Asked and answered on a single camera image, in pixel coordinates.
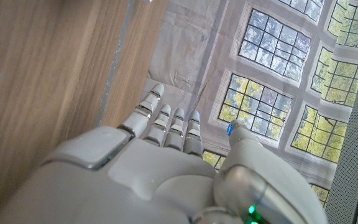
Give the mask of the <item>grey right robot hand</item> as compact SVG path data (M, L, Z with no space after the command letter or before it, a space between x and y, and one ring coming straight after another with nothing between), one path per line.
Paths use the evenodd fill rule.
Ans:
M0 210L0 223L326 223L311 186L229 123L219 169L202 158L200 114L159 105L155 85L116 128L51 152Z

